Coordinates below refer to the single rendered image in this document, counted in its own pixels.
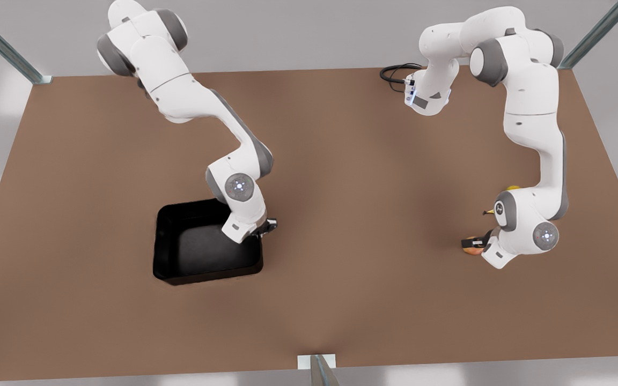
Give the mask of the black storage box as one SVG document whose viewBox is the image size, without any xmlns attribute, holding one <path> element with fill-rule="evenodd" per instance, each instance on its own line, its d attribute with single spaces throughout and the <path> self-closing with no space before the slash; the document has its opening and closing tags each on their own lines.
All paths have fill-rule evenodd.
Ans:
<svg viewBox="0 0 618 386">
<path fill-rule="evenodd" d="M 262 271 L 261 239 L 235 243 L 222 232 L 231 211 L 216 199 L 165 205 L 157 213 L 153 276 L 172 286 Z"/>
</svg>

